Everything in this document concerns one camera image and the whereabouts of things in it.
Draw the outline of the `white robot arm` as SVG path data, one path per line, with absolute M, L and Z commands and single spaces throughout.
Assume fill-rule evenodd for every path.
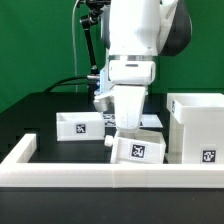
M 94 100 L 105 111 L 114 105 L 120 133 L 138 131 L 156 56 L 176 56 L 190 43 L 192 23 L 185 0 L 111 0 L 109 66 L 112 89 Z

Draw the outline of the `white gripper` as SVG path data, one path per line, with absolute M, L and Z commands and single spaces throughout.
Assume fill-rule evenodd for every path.
M 136 133 L 138 131 L 145 94 L 145 86 L 114 86 L 115 122 L 119 132 Z

